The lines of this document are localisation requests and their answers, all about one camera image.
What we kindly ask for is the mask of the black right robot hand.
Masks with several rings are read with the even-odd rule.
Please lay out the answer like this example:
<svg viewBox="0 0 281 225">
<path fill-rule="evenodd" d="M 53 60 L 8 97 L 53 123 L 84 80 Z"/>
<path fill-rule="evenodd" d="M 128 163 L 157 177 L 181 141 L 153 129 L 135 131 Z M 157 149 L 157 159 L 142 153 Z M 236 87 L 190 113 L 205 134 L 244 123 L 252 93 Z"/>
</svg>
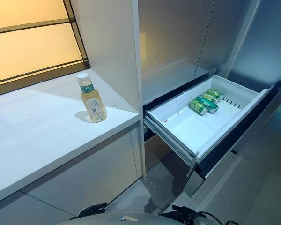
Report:
<svg viewBox="0 0 281 225">
<path fill-rule="evenodd" d="M 160 216 L 171 218 L 177 221 L 184 221 L 188 219 L 192 214 L 195 214 L 196 211 L 185 207 L 185 206 L 176 206 L 172 205 L 172 211 L 166 213 L 160 213 Z"/>
</svg>

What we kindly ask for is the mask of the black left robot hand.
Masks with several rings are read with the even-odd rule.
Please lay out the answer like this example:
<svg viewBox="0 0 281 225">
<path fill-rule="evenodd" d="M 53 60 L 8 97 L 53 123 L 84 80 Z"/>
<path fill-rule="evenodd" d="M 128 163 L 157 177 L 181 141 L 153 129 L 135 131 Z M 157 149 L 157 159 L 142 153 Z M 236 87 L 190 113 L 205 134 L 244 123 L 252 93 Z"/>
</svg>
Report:
<svg viewBox="0 0 281 225">
<path fill-rule="evenodd" d="M 107 203 L 101 203 L 101 204 L 96 204 L 96 205 L 91 205 L 88 206 L 84 209 L 82 209 L 79 214 L 78 217 L 85 217 L 85 216 L 91 216 L 91 215 L 96 215 L 96 214 L 102 214 L 105 213 L 105 208 L 107 207 Z"/>
</svg>

